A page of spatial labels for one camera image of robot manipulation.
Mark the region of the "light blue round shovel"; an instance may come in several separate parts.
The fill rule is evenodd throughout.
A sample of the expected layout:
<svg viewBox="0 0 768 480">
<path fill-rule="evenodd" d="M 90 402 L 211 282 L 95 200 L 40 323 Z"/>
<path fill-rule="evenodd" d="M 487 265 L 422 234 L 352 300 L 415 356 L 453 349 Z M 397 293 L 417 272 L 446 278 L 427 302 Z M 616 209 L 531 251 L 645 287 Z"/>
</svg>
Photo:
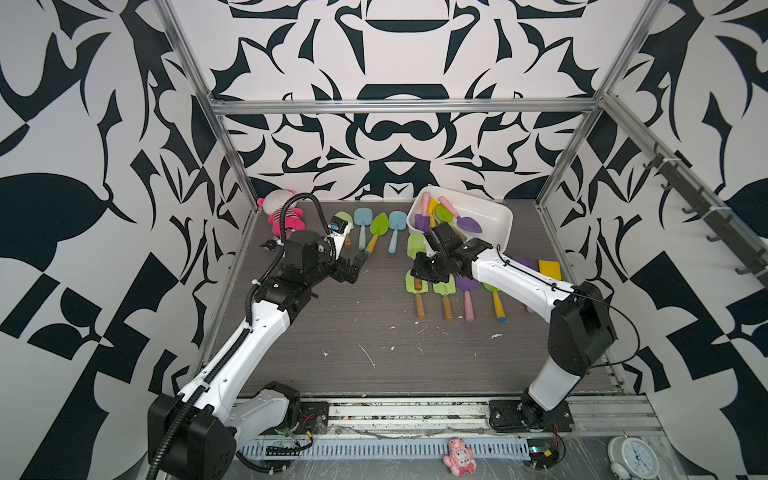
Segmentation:
<svg viewBox="0 0 768 480">
<path fill-rule="evenodd" d="M 353 212 L 353 221 L 358 228 L 358 249 L 364 251 L 367 246 L 366 230 L 373 221 L 373 211 L 368 207 L 357 208 Z"/>
</svg>

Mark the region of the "pink bear toy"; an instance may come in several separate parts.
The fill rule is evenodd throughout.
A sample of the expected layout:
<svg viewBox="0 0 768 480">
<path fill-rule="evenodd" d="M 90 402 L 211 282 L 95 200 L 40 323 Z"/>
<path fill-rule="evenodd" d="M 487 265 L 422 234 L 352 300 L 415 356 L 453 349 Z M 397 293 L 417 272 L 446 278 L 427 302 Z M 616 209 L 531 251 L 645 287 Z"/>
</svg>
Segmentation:
<svg viewBox="0 0 768 480">
<path fill-rule="evenodd" d="M 463 478 L 466 474 L 474 474 L 477 467 L 473 451 L 460 438 L 454 438 L 449 442 L 449 452 L 442 461 L 451 474 L 458 478 Z"/>
</svg>

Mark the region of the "light green shovel wooden handle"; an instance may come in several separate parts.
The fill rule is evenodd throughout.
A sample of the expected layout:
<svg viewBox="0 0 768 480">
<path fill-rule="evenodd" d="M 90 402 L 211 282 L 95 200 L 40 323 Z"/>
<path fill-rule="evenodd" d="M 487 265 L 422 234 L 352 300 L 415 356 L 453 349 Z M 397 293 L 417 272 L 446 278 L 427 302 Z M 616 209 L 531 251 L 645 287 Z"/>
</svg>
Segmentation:
<svg viewBox="0 0 768 480">
<path fill-rule="evenodd" d="M 454 277 L 450 275 L 446 282 L 436 282 L 432 285 L 432 288 L 441 297 L 444 320 L 452 322 L 454 315 L 450 296 L 456 293 Z"/>
</svg>

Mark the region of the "light blue toy shovel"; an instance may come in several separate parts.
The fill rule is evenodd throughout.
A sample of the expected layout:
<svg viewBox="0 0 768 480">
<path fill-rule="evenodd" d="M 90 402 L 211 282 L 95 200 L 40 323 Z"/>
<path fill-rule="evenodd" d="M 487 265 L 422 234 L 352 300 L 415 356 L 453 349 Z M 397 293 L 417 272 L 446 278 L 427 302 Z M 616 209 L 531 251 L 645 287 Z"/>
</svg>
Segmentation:
<svg viewBox="0 0 768 480">
<path fill-rule="evenodd" d="M 404 211 L 392 211 L 389 214 L 389 228 L 392 230 L 388 253 L 395 254 L 397 251 L 399 233 L 407 226 L 407 214 Z"/>
</svg>

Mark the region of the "green shovel orange handle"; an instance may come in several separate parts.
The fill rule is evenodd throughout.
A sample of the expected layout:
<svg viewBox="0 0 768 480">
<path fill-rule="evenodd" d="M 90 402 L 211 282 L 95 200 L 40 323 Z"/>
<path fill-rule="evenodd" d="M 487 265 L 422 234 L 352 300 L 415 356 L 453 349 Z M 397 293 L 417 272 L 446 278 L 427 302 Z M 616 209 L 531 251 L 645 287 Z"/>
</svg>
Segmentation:
<svg viewBox="0 0 768 480">
<path fill-rule="evenodd" d="M 352 241 L 351 241 L 350 235 L 351 235 L 351 231 L 354 228 L 353 218 L 352 218 L 352 216 L 349 213 L 344 212 L 344 211 L 336 212 L 335 213 L 335 217 L 337 217 L 338 219 L 343 220 L 343 221 L 346 222 L 346 227 L 345 227 L 346 236 L 345 236 L 345 240 L 344 240 L 344 246 L 345 246 L 346 249 L 351 249 L 352 248 Z"/>
</svg>

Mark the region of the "green circuit board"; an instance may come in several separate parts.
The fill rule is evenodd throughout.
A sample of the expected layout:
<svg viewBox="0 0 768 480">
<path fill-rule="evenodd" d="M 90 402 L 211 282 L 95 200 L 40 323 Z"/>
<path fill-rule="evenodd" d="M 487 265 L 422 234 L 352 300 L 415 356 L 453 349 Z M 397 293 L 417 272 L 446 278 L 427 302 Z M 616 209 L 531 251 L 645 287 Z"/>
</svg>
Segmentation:
<svg viewBox="0 0 768 480">
<path fill-rule="evenodd" d="M 562 454 L 557 445 L 545 439 L 529 439 L 527 441 L 529 460 L 526 464 L 535 470 L 547 471 L 562 460 Z"/>
</svg>

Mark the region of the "yellow shovel wooden handle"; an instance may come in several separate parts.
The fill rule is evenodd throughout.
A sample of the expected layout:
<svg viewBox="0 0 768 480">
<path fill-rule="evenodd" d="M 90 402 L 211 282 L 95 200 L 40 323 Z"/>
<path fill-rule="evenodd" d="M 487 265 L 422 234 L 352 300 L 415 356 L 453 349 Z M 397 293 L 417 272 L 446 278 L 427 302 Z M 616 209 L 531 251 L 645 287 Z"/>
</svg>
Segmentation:
<svg viewBox="0 0 768 480">
<path fill-rule="evenodd" d="M 561 266 L 557 261 L 539 260 L 538 269 L 542 275 L 560 281 L 562 279 Z"/>
</svg>

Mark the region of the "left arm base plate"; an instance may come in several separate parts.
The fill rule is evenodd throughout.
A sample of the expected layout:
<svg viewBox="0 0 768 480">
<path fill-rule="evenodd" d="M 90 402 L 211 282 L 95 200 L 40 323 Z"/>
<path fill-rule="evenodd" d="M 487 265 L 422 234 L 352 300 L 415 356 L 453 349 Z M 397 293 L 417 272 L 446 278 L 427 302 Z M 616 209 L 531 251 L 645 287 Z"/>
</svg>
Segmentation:
<svg viewBox="0 0 768 480">
<path fill-rule="evenodd" d="M 284 427 L 294 434 L 316 433 L 327 427 L 330 405 L 326 401 L 297 400 L 288 406 Z"/>
</svg>

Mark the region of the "purple round shovel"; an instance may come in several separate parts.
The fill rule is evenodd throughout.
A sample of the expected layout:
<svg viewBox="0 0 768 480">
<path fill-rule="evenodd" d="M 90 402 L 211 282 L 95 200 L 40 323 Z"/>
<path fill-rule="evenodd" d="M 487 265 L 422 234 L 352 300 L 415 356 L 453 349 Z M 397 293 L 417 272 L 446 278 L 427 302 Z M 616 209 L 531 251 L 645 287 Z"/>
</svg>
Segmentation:
<svg viewBox="0 0 768 480">
<path fill-rule="evenodd" d="M 476 220 L 471 217 L 462 216 L 446 197 L 440 196 L 438 201 L 454 216 L 459 228 L 471 233 L 483 232 L 481 225 Z"/>
</svg>

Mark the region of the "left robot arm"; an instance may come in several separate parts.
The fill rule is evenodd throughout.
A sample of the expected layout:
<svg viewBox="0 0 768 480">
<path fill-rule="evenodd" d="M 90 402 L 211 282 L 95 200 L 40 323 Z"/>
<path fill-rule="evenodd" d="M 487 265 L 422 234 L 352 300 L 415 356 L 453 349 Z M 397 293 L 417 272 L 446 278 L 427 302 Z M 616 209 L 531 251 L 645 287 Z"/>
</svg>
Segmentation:
<svg viewBox="0 0 768 480">
<path fill-rule="evenodd" d="M 251 400 L 238 395 L 272 345 L 332 278 L 353 284 L 367 257 L 342 255 L 349 225 L 333 218 L 325 234 L 303 230 L 284 240 L 280 252 L 245 300 L 245 318 L 224 346 L 174 396 L 161 394 L 147 413 L 148 471 L 176 479 L 221 479 L 245 444 L 270 429 L 298 422 L 299 393 L 280 383 Z"/>
</svg>

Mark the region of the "green pointed shovel yellow handle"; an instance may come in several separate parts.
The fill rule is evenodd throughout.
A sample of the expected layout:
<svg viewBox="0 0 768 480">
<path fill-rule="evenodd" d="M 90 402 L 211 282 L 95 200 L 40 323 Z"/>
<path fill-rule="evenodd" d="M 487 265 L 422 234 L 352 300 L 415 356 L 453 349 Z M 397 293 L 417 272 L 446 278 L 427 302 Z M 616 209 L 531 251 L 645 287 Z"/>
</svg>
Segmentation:
<svg viewBox="0 0 768 480">
<path fill-rule="evenodd" d="M 490 284 L 484 283 L 483 286 L 491 293 L 492 300 L 493 300 L 493 306 L 494 306 L 494 312 L 495 316 L 498 322 L 504 323 L 507 319 L 506 313 L 503 307 L 503 303 L 501 301 L 500 297 L 500 290 L 492 286 Z"/>
</svg>

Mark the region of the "purple pointed shovel pink handle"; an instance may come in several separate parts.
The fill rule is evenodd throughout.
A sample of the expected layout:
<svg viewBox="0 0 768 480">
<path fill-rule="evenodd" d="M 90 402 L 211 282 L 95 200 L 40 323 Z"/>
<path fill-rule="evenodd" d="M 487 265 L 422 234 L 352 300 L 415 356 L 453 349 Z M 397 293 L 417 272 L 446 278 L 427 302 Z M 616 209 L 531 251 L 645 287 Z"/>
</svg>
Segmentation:
<svg viewBox="0 0 768 480">
<path fill-rule="evenodd" d="M 514 260 L 520 263 L 521 265 L 526 266 L 529 269 L 534 269 L 533 261 L 530 258 L 527 257 L 514 257 Z M 525 305 L 526 311 L 529 314 L 534 314 L 535 311 L 529 306 Z"/>
</svg>

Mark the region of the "purple square shovel pink handle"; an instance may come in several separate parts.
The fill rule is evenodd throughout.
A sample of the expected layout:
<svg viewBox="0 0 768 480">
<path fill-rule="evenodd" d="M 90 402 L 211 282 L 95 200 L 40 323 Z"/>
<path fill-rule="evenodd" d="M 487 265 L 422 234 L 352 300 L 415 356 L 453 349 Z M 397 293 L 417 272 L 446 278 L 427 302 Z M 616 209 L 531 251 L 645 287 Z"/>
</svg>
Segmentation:
<svg viewBox="0 0 768 480">
<path fill-rule="evenodd" d="M 463 292 L 464 316 L 467 322 L 475 321 L 474 306 L 472 300 L 472 291 L 479 286 L 479 283 L 471 278 L 461 275 L 456 276 L 456 286 Z"/>
</svg>

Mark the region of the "pink white plush doll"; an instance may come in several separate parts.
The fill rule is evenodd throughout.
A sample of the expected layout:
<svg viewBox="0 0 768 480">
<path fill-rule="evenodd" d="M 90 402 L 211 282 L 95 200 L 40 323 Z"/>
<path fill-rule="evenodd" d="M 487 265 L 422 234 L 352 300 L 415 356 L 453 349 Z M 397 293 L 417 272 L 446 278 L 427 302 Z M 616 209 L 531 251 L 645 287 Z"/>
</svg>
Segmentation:
<svg viewBox="0 0 768 480">
<path fill-rule="evenodd" d="M 288 200 L 295 195 L 291 190 L 274 190 L 257 200 L 257 205 L 268 216 L 268 222 L 274 236 L 281 238 L 280 218 Z M 291 234 L 305 229 L 304 212 L 301 208 L 291 206 L 284 218 L 285 233 Z"/>
</svg>

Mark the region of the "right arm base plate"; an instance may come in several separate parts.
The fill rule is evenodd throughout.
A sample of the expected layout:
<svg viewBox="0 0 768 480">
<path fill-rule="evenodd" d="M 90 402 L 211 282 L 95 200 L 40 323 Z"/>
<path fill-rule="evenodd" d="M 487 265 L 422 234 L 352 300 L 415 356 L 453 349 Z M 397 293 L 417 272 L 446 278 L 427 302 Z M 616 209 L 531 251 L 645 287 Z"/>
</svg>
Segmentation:
<svg viewBox="0 0 768 480">
<path fill-rule="evenodd" d="M 491 400 L 489 425 L 499 433 L 570 432 L 574 421 L 566 402 L 551 411 L 543 410 L 532 400 Z"/>
</svg>

